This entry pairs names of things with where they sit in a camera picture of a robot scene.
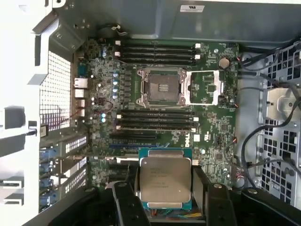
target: ventilation grille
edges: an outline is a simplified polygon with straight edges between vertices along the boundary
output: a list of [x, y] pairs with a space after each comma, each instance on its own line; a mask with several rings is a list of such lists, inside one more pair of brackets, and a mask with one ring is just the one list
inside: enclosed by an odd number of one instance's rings
[[86, 168], [84, 168], [71, 182], [69, 182], [65, 186], [65, 194], [67, 194], [69, 191], [74, 190], [74, 188], [78, 188], [79, 187], [79, 182], [85, 176], [86, 176]]
[[[298, 152], [299, 132], [277, 128], [276, 135], [264, 135], [263, 156], [270, 159], [295, 161]], [[292, 168], [285, 162], [265, 164], [262, 169], [261, 188], [282, 201], [295, 205], [296, 173], [289, 174]]]
[[71, 63], [49, 52], [48, 75], [40, 85], [40, 122], [49, 131], [70, 126]]
[[[277, 125], [277, 121], [275, 121], [275, 120], [266, 120], [265, 124], [266, 125]], [[272, 136], [273, 135], [273, 128], [265, 129], [264, 134]]]
[[69, 153], [70, 151], [74, 150], [77, 147], [83, 146], [86, 142], [87, 142], [87, 137], [84, 136], [82, 138], [79, 138], [75, 141], [66, 144], [66, 153]]
[[[275, 64], [267, 69], [268, 76], [278, 81], [289, 81], [300, 79], [301, 75], [301, 57], [300, 50], [298, 50], [300, 44], [284, 49], [278, 57]], [[270, 82], [268, 82], [268, 89], [272, 88]]]

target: ram slot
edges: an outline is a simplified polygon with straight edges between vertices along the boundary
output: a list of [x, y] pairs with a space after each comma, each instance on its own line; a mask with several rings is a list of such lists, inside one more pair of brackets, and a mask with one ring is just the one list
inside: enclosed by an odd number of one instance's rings
[[166, 124], [166, 125], [194, 125], [194, 122], [191, 120], [181, 120], [181, 119], [158, 119], [158, 118], [140, 118], [140, 119], [120, 119], [118, 120], [117, 125], [119, 124], [126, 124], [126, 123], [131, 123], [131, 124], [135, 124], [135, 123], [145, 123], [145, 124], [149, 124], [149, 123], [157, 123], [157, 124]]
[[136, 115], [150, 115], [150, 114], [161, 114], [161, 115], [174, 115], [174, 116], [179, 116], [179, 115], [185, 115], [187, 117], [194, 117], [195, 113], [194, 112], [188, 112], [188, 111], [172, 111], [172, 110], [148, 110], [148, 109], [139, 109], [139, 110], [128, 110], [128, 109], [123, 109], [118, 111], [118, 114], [126, 115], [126, 114], [136, 114]]
[[184, 59], [192, 60], [193, 55], [179, 54], [179, 53], [158, 53], [158, 52], [121, 52], [121, 58], [162, 58], [162, 59]]
[[195, 66], [195, 60], [181, 60], [181, 59], [163, 59], [163, 58], [142, 58], [142, 57], [120, 57], [122, 62], [127, 64], [148, 65], [175, 65], [175, 66]]
[[166, 119], [166, 120], [193, 120], [194, 113], [178, 113], [178, 112], [165, 112], [165, 111], [121, 111], [118, 113], [121, 119]]
[[156, 125], [148, 125], [148, 128], [146, 128], [145, 126], [117, 126], [116, 129], [119, 130], [148, 130], [148, 131], [182, 131], [182, 132], [191, 132], [191, 128], [188, 127], [177, 127], [177, 126], [173, 126], [173, 127], [158, 127]]
[[164, 46], [164, 45], [122, 45], [120, 47], [123, 51], [165, 51], [177, 53], [194, 53], [195, 49], [191, 47], [181, 46]]

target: cable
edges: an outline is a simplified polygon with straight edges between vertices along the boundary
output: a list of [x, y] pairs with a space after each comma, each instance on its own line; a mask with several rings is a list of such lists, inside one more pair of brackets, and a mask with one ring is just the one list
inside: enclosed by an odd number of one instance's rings
[[[228, 159], [227, 157], [227, 149], [231, 146], [231, 145], [234, 145], [236, 143], [236, 139], [234, 139], [232, 142], [228, 143], [227, 146], [223, 149], [223, 155], [224, 155], [224, 159], [226, 160], [226, 162], [234, 167], [234, 168], [237, 168], [238, 170], [242, 170], [242, 167], [239, 166], [239, 165], [236, 165], [234, 164], [230, 159]], [[257, 166], [263, 166], [265, 164], [269, 164], [269, 163], [273, 163], [273, 162], [285, 162], [286, 164], [290, 165], [292, 167], [293, 170], [295, 170], [297, 172], [297, 174], [299, 175], [299, 177], [301, 178], [301, 171], [290, 161], [286, 161], [286, 160], [283, 160], [283, 159], [273, 159], [273, 160], [264, 160], [264, 161], [259, 161], [258, 163], [256, 164], [253, 164], [251, 166], [248, 167], [248, 169], [250, 168], [254, 168], [254, 167], [257, 167]]]
[[243, 68], [243, 69], [245, 69], [246, 71], [249, 71], [249, 72], [258, 72], [258, 71], [264, 70], [264, 69], [266, 69], [268, 67], [271, 67], [274, 63], [276, 63], [277, 60], [278, 60], [278, 58], [279, 58], [279, 55], [280, 55], [280, 50], [276, 51], [275, 58], [274, 58], [274, 60], [271, 63], [269, 63], [268, 65], [263, 66], [261, 68], [257, 68], [257, 69], [249, 69], [247, 67], [250, 66], [250, 65], [245, 66], [244, 63], [239, 58], [237, 58], [237, 59], [238, 59], [238, 62], [240, 64], [241, 68]]
[[245, 175], [246, 175], [246, 178], [250, 181], [251, 185], [253, 187], [256, 187], [255, 183], [253, 182], [252, 178], [251, 178], [251, 175], [248, 171], [248, 167], [247, 167], [247, 164], [246, 164], [246, 144], [248, 143], [249, 139], [254, 136], [256, 133], [258, 133], [259, 131], [263, 130], [263, 129], [270, 129], [270, 128], [280, 128], [280, 127], [284, 127], [286, 126], [292, 119], [293, 117], [293, 112], [294, 110], [298, 107], [299, 103], [301, 103], [301, 97], [299, 97], [293, 104], [293, 107], [292, 107], [292, 111], [291, 113], [289, 114], [289, 116], [287, 117], [287, 119], [280, 125], [263, 125], [263, 126], [260, 126], [258, 127], [257, 129], [255, 129], [252, 133], [250, 133], [244, 140], [243, 142], [243, 145], [242, 145], [242, 148], [241, 148], [241, 164], [242, 164], [242, 167], [244, 169], [244, 172], [245, 172]]

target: cpu socket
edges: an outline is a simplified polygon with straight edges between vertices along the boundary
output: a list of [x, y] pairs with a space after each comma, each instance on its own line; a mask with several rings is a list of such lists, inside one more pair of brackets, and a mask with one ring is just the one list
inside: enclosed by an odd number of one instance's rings
[[138, 105], [145, 108], [181, 108], [185, 106], [186, 72], [180, 68], [149, 67], [137, 71], [141, 80]]

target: black cable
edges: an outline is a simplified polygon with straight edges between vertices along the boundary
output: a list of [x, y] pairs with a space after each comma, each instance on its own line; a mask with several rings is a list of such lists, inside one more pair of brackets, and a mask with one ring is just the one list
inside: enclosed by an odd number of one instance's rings
[[258, 61], [263, 60], [263, 59], [267, 58], [268, 56], [270, 56], [270, 55], [272, 55], [272, 54], [275, 54], [277, 50], [280, 51], [280, 50], [282, 50], [282, 49], [284, 49], [284, 48], [287, 48], [287, 47], [292, 46], [295, 42], [300, 41], [300, 37], [301, 37], [301, 36], [298, 35], [296, 38], [292, 39], [292, 40], [289, 41], [288, 43], [286, 43], [286, 44], [284, 44], [284, 45], [282, 45], [282, 46], [280, 46], [280, 47], [276, 47], [276, 48], [267, 50], [265, 53], [260, 54], [260, 55], [258, 55], [258, 56], [254, 56], [254, 57], [252, 57], [252, 58], [246, 59], [246, 60], [242, 61], [242, 63], [243, 63], [243, 65], [244, 65], [245, 67], [251, 66], [251, 65], [257, 63]]
[[245, 64], [242, 62], [242, 61], [238, 61], [238, 63], [240, 64], [241, 68], [245, 69], [246, 71], [249, 71], [249, 72], [258, 72], [258, 71], [261, 71], [261, 70], [264, 70], [268, 67], [271, 67], [273, 64], [275, 64], [279, 58], [279, 55], [280, 55], [280, 50], [277, 50], [276, 53], [275, 53], [275, 58], [272, 62], [270, 62], [268, 65], [266, 66], [263, 66], [261, 68], [256, 68], [256, 69], [249, 69], [248, 66], [245, 66]]
[[287, 119], [282, 124], [280, 124], [280, 125], [263, 125], [263, 126], [260, 126], [245, 138], [245, 140], [243, 142], [243, 145], [242, 145], [242, 148], [241, 148], [241, 164], [242, 164], [242, 167], [244, 169], [246, 178], [250, 181], [250, 183], [253, 187], [256, 187], [256, 185], [255, 185], [255, 183], [253, 182], [253, 180], [251, 178], [251, 175], [248, 171], [248, 167], [247, 167], [247, 164], [246, 164], [246, 144], [248, 143], [249, 139], [252, 136], [254, 136], [256, 133], [258, 133], [259, 131], [261, 131], [263, 129], [280, 128], [280, 127], [286, 126], [291, 121], [291, 119], [293, 117], [293, 112], [298, 107], [299, 103], [301, 103], [301, 97], [299, 97], [294, 102], [291, 113], [289, 114]]
[[[232, 167], [234, 167], [234, 168], [236, 168], [236, 169], [238, 169], [238, 170], [242, 170], [242, 167], [241, 167], [241, 166], [239, 166], [239, 165], [237, 165], [237, 164], [234, 164], [234, 163], [233, 163], [230, 159], [228, 159], [228, 157], [227, 157], [227, 150], [228, 150], [228, 148], [229, 148], [231, 145], [234, 145], [235, 143], [236, 143], [236, 141], [232, 141], [232, 142], [230, 142], [229, 144], [227, 144], [227, 146], [223, 149], [222, 153], [223, 153], [224, 159], [226, 160], [226, 162], [227, 162], [230, 166], [232, 166]], [[263, 166], [263, 165], [265, 165], [265, 164], [269, 164], [269, 163], [273, 163], [273, 162], [285, 162], [285, 163], [287, 163], [288, 165], [290, 165], [290, 166], [292, 167], [292, 169], [293, 169], [294, 171], [297, 172], [298, 176], [301, 178], [301, 171], [300, 171], [300, 170], [299, 170], [299, 169], [298, 169], [291, 161], [286, 161], [286, 160], [283, 160], [283, 159], [273, 159], [273, 160], [263, 160], [263, 161], [259, 161], [258, 163], [249, 166], [248, 169], [254, 168], [254, 167], [257, 167], [257, 166]]]
[[290, 165], [292, 167], [293, 170], [295, 170], [297, 172], [299, 177], [301, 177], [301, 171], [291, 161], [286, 161], [286, 160], [283, 160], [283, 159], [273, 159], [273, 160], [267, 160], [267, 161], [260, 161], [260, 162], [254, 164], [254, 165], [249, 166], [248, 168], [253, 168], [253, 167], [256, 167], [256, 166], [262, 166], [262, 165], [273, 163], [273, 162], [285, 162], [285, 163], [287, 163], [288, 165]]

